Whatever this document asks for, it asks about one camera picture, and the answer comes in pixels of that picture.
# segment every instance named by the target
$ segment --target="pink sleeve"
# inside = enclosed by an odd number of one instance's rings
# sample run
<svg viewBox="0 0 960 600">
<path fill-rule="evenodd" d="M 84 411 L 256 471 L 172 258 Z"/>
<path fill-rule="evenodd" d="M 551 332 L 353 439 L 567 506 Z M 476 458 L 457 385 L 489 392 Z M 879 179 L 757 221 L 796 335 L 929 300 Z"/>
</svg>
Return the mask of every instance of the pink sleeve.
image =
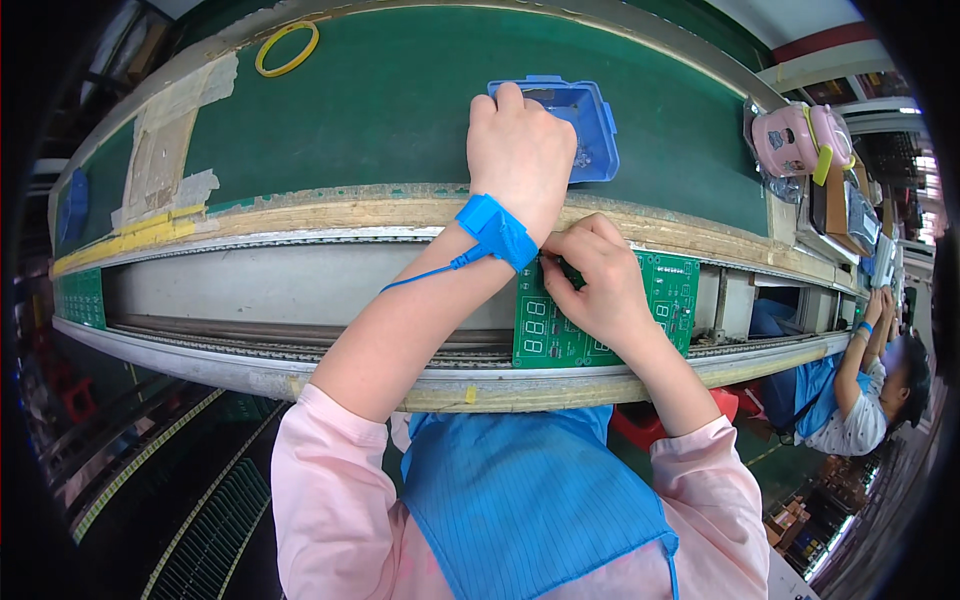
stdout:
<svg viewBox="0 0 960 600">
<path fill-rule="evenodd" d="M 770 556 L 763 501 L 754 476 L 740 462 L 735 441 L 736 429 L 726 417 L 680 438 L 658 440 L 650 448 L 654 490 L 684 521 L 684 529 L 688 526 L 702 538 L 690 540 L 687 549 L 719 563 L 704 565 L 705 570 L 728 576 L 738 570 L 739 585 L 765 598 Z M 696 550 L 701 543 L 711 547 Z M 683 534 L 680 546 L 683 550 Z"/>
<path fill-rule="evenodd" d="M 277 565 L 300 598 L 388 598 L 405 509 L 381 468 L 387 427 L 307 385 L 276 435 Z"/>
</svg>

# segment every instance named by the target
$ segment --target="green circuit board stack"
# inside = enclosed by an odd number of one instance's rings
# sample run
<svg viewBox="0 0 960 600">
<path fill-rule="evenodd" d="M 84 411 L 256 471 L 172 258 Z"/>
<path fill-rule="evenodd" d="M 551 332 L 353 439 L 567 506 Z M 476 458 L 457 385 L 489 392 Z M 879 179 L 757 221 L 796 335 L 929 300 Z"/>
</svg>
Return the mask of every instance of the green circuit board stack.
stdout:
<svg viewBox="0 0 960 600">
<path fill-rule="evenodd" d="M 107 328 L 100 269 L 87 269 L 54 279 L 55 314 L 67 321 Z"/>
<path fill-rule="evenodd" d="M 634 251 L 654 320 L 683 356 L 689 350 L 697 306 L 700 261 L 671 254 Z M 580 274 L 564 266 L 579 288 Z M 543 287 L 539 259 L 517 278 L 513 365 L 519 369 L 622 365 L 612 350 L 568 320 Z"/>
</svg>

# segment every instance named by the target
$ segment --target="pink container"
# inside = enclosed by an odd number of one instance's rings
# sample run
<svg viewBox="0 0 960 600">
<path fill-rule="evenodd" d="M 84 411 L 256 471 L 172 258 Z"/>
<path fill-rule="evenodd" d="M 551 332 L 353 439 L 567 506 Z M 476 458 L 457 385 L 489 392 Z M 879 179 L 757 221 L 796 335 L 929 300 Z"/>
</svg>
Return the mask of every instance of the pink container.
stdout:
<svg viewBox="0 0 960 600">
<path fill-rule="evenodd" d="M 779 108 L 754 119 L 752 135 L 760 164 L 775 176 L 813 175 L 823 185 L 830 165 L 853 168 L 850 137 L 829 106 Z"/>
</svg>

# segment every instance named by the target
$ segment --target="yellow tape roll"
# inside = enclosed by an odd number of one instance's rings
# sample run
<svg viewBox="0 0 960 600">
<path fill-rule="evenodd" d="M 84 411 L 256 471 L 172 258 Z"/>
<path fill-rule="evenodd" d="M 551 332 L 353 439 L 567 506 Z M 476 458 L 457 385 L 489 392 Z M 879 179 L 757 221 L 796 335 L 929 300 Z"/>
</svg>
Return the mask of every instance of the yellow tape roll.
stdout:
<svg viewBox="0 0 960 600">
<path fill-rule="evenodd" d="M 293 60 L 287 62 L 279 68 L 271 69 L 269 71 L 263 68 L 263 58 L 267 56 L 267 52 L 269 52 L 273 45 L 276 44 L 276 41 L 295 29 L 309 29 L 311 32 L 313 32 L 313 35 L 310 36 L 310 43 L 306 45 L 306 48 L 303 48 L 303 51 L 296 55 Z M 270 39 L 267 41 L 263 42 L 263 45 L 260 46 L 260 51 L 256 53 L 256 61 L 253 63 L 253 65 L 256 67 L 257 72 L 264 77 L 279 77 L 280 75 L 289 73 L 300 66 L 300 63 L 306 60 L 306 58 L 310 56 L 310 53 L 313 52 L 313 49 L 317 47 L 317 42 L 319 40 L 320 32 L 317 31 L 317 26 L 313 24 L 313 21 L 298 21 L 296 23 L 292 23 L 270 36 Z"/>
</svg>

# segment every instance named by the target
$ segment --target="hand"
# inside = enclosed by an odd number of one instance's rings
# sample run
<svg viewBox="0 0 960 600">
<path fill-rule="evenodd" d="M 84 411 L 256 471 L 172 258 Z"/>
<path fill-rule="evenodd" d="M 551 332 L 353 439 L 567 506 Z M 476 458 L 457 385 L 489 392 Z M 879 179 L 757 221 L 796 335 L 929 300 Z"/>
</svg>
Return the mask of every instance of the hand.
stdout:
<svg viewBox="0 0 960 600">
<path fill-rule="evenodd" d="M 867 302 L 867 310 L 863 313 L 863 320 L 871 326 L 876 325 L 880 316 L 883 314 L 883 292 L 880 290 L 870 291 L 870 301 Z"/>
<path fill-rule="evenodd" d="M 574 324 L 623 357 L 638 335 L 661 332 L 650 314 L 634 252 L 616 225 L 594 213 L 543 244 L 543 285 Z M 574 290 L 555 257 L 580 272 L 586 285 Z"/>
<path fill-rule="evenodd" d="M 470 194 L 490 194 L 514 215 L 541 246 L 566 197 L 577 150 L 573 126 L 516 84 L 477 96 L 470 103 L 467 164 Z"/>
<path fill-rule="evenodd" d="M 880 316 L 884 321 L 890 323 L 893 321 L 894 310 L 897 308 L 897 304 L 894 302 L 894 295 L 889 285 L 884 285 L 880 288 L 880 292 L 883 294 L 883 312 Z"/>
</svg>

